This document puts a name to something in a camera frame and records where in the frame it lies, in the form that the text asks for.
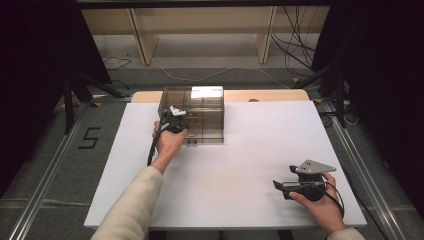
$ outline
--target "white table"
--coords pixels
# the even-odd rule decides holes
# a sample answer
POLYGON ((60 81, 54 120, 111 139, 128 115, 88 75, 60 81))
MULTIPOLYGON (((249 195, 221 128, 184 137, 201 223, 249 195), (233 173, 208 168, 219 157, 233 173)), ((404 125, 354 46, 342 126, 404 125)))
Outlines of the white table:
MULTIPOLYGON (((146 166, 157 108, 157 103, 127 105, 84 226, 97 227, 146 166)), ((366 225, 312 102, 226 102, 224 141, 182 148, 165 173, 152 230, 316 227, 272 183, 296 181, 289 165, 306 159, 338 169, 332 175, 345 203, 345 223, 366 225)))

